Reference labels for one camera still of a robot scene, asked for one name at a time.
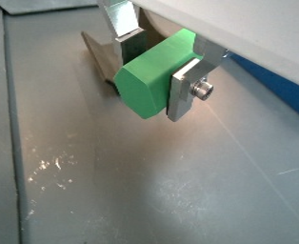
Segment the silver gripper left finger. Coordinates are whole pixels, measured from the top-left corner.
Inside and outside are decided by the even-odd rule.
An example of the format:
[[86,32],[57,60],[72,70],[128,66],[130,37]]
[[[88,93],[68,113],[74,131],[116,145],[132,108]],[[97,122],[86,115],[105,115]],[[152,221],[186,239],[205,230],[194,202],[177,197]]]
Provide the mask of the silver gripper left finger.
[[109,30],[114,52],[125,65],[148,48],[146,31],[140,27],[140,8],[129,0],[96,0]]

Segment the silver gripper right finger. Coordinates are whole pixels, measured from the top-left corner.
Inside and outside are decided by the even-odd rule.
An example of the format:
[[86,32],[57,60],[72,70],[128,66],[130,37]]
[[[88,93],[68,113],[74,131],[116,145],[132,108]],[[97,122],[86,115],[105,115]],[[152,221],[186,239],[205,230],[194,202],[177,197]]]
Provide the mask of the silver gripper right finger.
[[206,77],[229,53],[222,46],[200,35],[194,38],[193,52],[202,58],[190,58],[172,75],[166,115],[173,122],[190,110],[194,98],[205,101],[210,96],[213,86],[206,82]]

